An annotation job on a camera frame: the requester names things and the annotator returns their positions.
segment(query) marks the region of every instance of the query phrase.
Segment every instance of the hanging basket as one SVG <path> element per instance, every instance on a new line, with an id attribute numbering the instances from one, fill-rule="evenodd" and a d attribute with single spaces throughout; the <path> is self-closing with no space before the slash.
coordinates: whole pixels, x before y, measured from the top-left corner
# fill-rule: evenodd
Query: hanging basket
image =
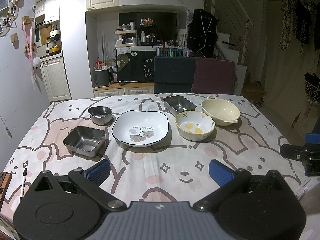
<path id="1" fill-rule="evenodd" d="M 318 87 L 314 86 L 313 84 L 309 83 L 306 81 L 306 95 L 307 95 L 307 100 L 309 103 L 309 107 L 305 112 L 305 117 L 308 118 L 310 108 L 312 106 L 320 106 L 320 89 Z"/>

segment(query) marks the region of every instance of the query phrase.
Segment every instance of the stainless steel bowl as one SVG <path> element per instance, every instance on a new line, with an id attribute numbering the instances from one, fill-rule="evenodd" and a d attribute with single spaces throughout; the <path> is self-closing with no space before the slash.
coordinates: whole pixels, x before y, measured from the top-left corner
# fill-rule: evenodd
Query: stainless steel bowl
<path id="1" fill-rule="evenodd" d="M 77 126 L 63 140 L 68 150 L 94 158 L 106 141 L 106 132 L 86 126 Z"/>
<path id="2" fill-rule="evenodd" d="M 112 109 L 105 106 L 90 107 L 89 115 L 91 121 L 97 125 L 105 125 L 112 120 Z"/>
<path id="3" fill-rule="evenodd" d="M 164 107 L 174 116 L 183 111 L 194 111 L 196 105 L 183 96 L 172 96 L 163 99 Z"/>

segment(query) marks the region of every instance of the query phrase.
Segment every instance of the ginkgo leaf print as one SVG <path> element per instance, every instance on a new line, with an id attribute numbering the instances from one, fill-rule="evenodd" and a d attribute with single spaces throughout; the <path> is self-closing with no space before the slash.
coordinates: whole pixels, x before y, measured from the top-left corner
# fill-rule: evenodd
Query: ginkgo leaf print
<path id="1" fill-rule="evenodd" d="M 146 138 L 144 136 L 140 136 L 140 135 L 134 135 L 131 134 L 130 135 L 130 140 L 134 141 L 134 142 L 142 142 L 144 141 Z"/>
<path id="2" fill-rule="evenodd" d="M 148 132 L 143 132 L 143 135 L 147 138 L 150 138 L 150 137 L 154 136 L 155 134 L 153 133 L 153 131 L 148 131 Z"/>

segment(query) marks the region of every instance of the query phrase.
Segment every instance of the white square plate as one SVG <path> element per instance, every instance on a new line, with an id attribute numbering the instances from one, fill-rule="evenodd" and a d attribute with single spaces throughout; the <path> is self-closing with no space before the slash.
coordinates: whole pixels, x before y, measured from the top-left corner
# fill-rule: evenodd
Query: white square plate
<path id="1" fill-rule="evenodd" d="M 113 137 L 129 146 L 148 147 L 161 141 L 169 131 L 169 122 L 161 112 L 128 111 L 121 114 L 113 128 Z"/>

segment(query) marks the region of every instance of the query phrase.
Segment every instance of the gray bin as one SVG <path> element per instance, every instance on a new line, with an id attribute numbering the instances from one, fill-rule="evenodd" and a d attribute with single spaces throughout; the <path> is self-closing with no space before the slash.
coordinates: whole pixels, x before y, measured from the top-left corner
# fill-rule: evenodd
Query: gray bin
<path id="1" fill-rule="evenodd" d="M 110 68 L 95 69 L 97 74 L 97 83 L 99 87 L 107 86 L 110 83 Z"/>

